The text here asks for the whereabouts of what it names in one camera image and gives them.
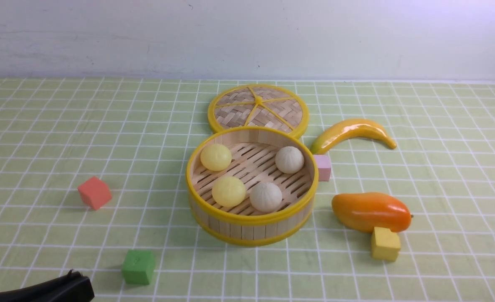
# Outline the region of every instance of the yellow bun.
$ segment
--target yellow bun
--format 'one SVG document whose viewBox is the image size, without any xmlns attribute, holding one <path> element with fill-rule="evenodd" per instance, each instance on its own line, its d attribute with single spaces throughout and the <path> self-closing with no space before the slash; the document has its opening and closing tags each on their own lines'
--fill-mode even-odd
<svg viewBox="0 0 495 302">
<path fill-rule="evenodd" d="M 206 146 L 201 151 L 201 163 L 210 171 L 225 170 L 232 161 L 231 151 L 220 143 Z"/>
<path fill-rule="evenodd" d="M 234 176 L 222 176 L 212 187 L 212 197 L 221 206 L 234 207 L 245 199 L 246 186 Z"/>
</svg>

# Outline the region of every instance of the white wall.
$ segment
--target white wall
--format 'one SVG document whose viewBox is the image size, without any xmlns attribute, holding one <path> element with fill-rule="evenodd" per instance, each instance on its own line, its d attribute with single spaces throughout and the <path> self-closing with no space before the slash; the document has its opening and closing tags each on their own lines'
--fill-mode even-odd
<svg viewBox="0 0 495 302">
<path fill-rule="evenodd" d="M 495 0 L 0 0 L 0 76 L 495 80 Z"/>
</svg>

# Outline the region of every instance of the black handle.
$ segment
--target black handle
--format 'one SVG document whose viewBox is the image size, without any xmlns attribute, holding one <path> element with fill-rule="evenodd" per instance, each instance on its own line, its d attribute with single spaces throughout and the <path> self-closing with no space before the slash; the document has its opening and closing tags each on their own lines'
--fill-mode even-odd
<svg viewBox="0 0 495 302">
<path fill-rule="evenodd" d="M 93 299 L 91 280 L 72 270 L 44 283 L 0 292 L 0 302 L 90 302 Z"/>
</svg>

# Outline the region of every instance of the yellow cube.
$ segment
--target yellow cube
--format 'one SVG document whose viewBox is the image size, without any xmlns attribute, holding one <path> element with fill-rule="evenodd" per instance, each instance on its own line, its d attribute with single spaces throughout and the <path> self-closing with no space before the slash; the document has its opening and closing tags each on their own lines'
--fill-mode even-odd
<svg viewBox="0 0 495 302">
<path fill-rule="evenodd" d="M 400 237 L 388 228 L 374 227 L 371 248 L 372 258 L 394 262 L 400 253 Z"/>
</svg>

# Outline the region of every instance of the steamer basket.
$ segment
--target steamer basket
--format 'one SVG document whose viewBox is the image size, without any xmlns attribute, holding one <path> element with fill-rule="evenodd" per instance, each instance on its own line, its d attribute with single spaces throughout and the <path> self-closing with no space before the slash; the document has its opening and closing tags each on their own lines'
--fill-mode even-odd
<svg viewBox="0 0 495 302">
<path fill-rule="evenodd" d="M 221 172 L 202 166 L 200 153 L 213 143 L 232 152 L 232 162 Z M 275 166 L 277 151 L 297 147 L 305 165 L 295 174 L 283 174 Z M 221 176 L 235 176 L 247 189 L 246 199 L 234 208 L 223 208 L 212 198 L 212 185 Z M 260 181 L 271 181 L 282 191 L 278 210 L 261 213 L 251 206 L 249 193 Z M 318 186 L 318 168 L 313 155 L 301 142 L 279 130 L 263 127 L 230 128 L 213 134 L 192 153 L 186 170 L 189 203 L 201 227 L 218 239 L 234 245 L 268 245 L 294 234 L 307 222 Z"/>
<path fill-rule="evenodd" d="M 249 84 L 216 96 L 208 107 L 213 132 L 259 126 L 276 129 L 299 139 L 307 130 L 308 108 L 293 92 L 279 86 Z"/>
</svg>

